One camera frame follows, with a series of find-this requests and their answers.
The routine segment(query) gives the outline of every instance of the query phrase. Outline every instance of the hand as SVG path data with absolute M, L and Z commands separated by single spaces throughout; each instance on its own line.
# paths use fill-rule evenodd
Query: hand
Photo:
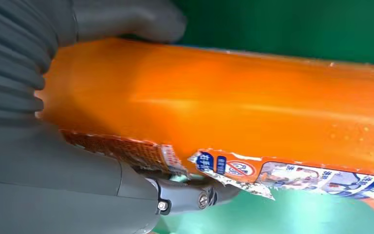
M 73 0 L 77 40 L 135 34 L 158 42 L 180 39 L 183 14 L 169 0 Z

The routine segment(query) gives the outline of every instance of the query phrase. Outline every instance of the bolt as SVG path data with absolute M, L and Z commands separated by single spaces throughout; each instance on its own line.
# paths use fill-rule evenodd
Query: bolt
M 158 202 L 158 209 L 161 211 L 165 211 L 168 208 L 168 203 L 165 201 Z
M 204 209 L 208 204 L 208 195 L 207 193 L 201 193 L 199 196 L 199 208 Z

